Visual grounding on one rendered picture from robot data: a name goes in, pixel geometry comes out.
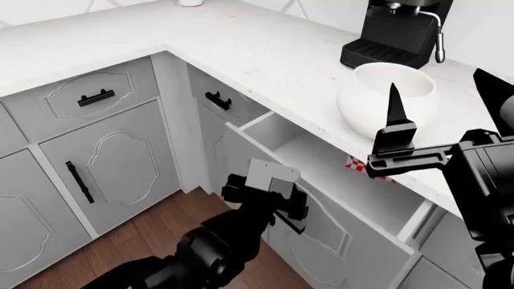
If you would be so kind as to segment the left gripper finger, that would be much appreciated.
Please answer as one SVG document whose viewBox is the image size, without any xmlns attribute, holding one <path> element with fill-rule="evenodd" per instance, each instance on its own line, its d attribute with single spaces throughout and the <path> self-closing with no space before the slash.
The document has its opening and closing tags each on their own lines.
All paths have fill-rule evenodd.
<svg viewBox="0 0 514 289">
<path fill-rule="evenodd" d="M 228 175 L 227 182 L 222 187 L 223 200 L 231 203 L 242 203 L 246 179 L 246 177 L 240 175 Z"/>
<path fill-rule="evenodd" d="M 303 220 L 308 216 L 308 196 L 305 192 L 294 188 L 289 198 L 288 217 L 294 220 Z"/>
</svg>

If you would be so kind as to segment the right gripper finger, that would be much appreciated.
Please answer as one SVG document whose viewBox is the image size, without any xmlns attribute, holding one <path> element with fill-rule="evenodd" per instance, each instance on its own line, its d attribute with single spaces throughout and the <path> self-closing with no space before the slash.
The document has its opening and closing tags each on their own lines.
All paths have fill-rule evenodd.
<svg viewBox="0 0 514 289">
<path fill-rule="evenodd" d="M 514 133 L 514 84 L 479 68 L 473 79 L 498 132 Z"/>
<path fill-rule="evenodd" d="M 412 150 L 416 124 L 406 117 L 400 93 L 394 83 L 390 85 L 386 126 L 374 139 L 372 154 Z"/>
</svg>

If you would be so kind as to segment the open grey drawer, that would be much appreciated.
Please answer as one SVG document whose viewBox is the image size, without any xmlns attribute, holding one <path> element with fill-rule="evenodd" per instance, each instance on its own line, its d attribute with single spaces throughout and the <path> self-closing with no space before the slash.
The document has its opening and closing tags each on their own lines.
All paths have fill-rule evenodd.
<svg viewBox="0 0 514 289">
<path fill-rule="evenodd" d="M 397 289 L 443 212 L 411 189 L 347 168 L 347 155 L 274 112 L 224 125 L 228 173 L 246 175 L 251 158 L 300 172 L 308 193 L 306 229 L 284 221 L 267 243 L 316 289 Z"/>
</svg>

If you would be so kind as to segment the white ceramic bowl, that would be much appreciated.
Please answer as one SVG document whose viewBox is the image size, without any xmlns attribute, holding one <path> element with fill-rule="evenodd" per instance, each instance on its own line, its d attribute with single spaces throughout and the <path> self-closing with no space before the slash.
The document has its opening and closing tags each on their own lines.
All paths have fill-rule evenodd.
<svg viewBox="0 0 514 289">
<path fill-rule="evenodd" d="M 437 84 L 428 74 L 394 63 L 367 63 L 354 69 L 337 92 L 337 107 L 355 132 L 373 139 L 386 126 L 390 86 L 396 86 L 408 120 L 417 132 L 427 130 L 439 114 Z"/>
</svg>

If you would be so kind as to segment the red white checkered bar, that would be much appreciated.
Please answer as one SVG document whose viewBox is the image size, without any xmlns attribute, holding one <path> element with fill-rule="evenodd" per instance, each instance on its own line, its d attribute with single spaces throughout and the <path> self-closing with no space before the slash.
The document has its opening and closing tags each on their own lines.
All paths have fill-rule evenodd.
<svg viewBox="0 0 514 289">
<path fill-rule="evenodd" d="M 393 180 L 391 177 L 370 177 L 368 173 L 366 172 L 366 163 L 360 161 L 358 158 L 355 158 L 354 156 L 348 155 L 345 168 L 349 168 L 351 170 L 356 170 L 359 173 L 363 173 L 367 177 L 374 179 L 374 180 L 383 180 L 388 181 L 392 183 L 396 183 L 395 180 Z"/>
</svg>

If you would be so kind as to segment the grey cabinet drawer front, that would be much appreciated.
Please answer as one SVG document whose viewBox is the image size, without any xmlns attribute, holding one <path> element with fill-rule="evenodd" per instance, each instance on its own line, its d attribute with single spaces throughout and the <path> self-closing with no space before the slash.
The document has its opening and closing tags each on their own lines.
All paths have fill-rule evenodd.
<svg viewBox="0 0 514 289">
<path fill-rule="evenodd" d="M 465 223 L 452 213 L 446 213 L 423 243 L 421 252 L 460 279 L 464 276 L 484 276 Z"/>
</svg>

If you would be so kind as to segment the narrow grey drawer front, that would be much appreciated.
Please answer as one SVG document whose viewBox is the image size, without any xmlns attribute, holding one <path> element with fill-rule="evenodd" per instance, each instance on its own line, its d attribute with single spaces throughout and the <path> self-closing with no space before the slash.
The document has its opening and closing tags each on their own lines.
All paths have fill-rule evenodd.
<svg viewBox="0 0 514 289">
<path fill-rule="evenodd" d="M 218 81 L 213 76 L 206 74 L 204 71 L 201 71 L 189 64 L 187 65 L 187 71 L 190 77 L 190 86 L 193 97 L 196 98 L 199 103 L 202 103 L 211 111 L 215 112 L 216 115 L 222 117 L 225 121 L 236 124 L 237 126 L 242 126 L 243 124 L 246 124 L 247 122 L 269 112 L 268 108 L 265 108 L 263 105 L 255 102 L 243 93 L 227 86 L 222 81 Z M 208 100 L 205 96 L 205 93 L 207 92 L 213 94 L 220 92 L 223 100 L 230 98 L 232 101 L 230 110 L 222 110 Z"/>
</svg>

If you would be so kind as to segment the wide grey drawer front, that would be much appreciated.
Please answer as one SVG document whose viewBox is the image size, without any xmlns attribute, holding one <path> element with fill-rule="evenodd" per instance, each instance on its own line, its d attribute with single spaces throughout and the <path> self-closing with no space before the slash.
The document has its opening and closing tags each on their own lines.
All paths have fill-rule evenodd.
<svg viewBox="0 0 514 289">
<path fill-rule="evenodd" d="M 81 108 L 81 96 L 101 89 L 115 96 Z M 73 76 L 2 98 L 7 110 L 31 142 L 48 139 L 159 96 L 150 57 Z"/>
</svg>

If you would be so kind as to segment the narrow grey cabinet door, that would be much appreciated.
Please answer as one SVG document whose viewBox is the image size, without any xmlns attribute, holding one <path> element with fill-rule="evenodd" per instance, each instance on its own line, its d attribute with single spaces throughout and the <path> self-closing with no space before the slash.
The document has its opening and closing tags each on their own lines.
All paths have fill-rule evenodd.
<svg viewBox="0 0 514 289">
<path fill-rule="evenodd" d="M 212 192 L 220 195 L 229 174 L 223 142 L 226 121 L 205 105 L 197 103 L 197 106 L 210 187 Z"/>
</svg>

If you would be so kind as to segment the black espresso coffee machine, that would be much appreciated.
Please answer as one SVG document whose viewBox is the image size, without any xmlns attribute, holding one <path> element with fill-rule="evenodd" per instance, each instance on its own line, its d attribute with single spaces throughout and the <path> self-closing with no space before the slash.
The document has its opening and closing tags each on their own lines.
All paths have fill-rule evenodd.
<svg viewBox="0 0 514 289">
<path fill-rule="evenodd" d="M 445 61 L 443 24 L 453 0 L 369 0 L 359 39 L 342 47 L 340 62 L 356 68 L 396 63 L 419 69 L 433 55 Z"/>
</svg>

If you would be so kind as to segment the plain grey cabinet door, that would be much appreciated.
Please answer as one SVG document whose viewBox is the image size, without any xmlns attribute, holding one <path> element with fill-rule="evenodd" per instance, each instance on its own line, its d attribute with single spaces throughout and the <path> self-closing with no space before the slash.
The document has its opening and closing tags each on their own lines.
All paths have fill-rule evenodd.
<svg viewBox="0 0 514 289">
<path fill-rule="evenodd" d="M 30 151 L 0 158 L 0 288 L 91 240 Z"/>
</svg>

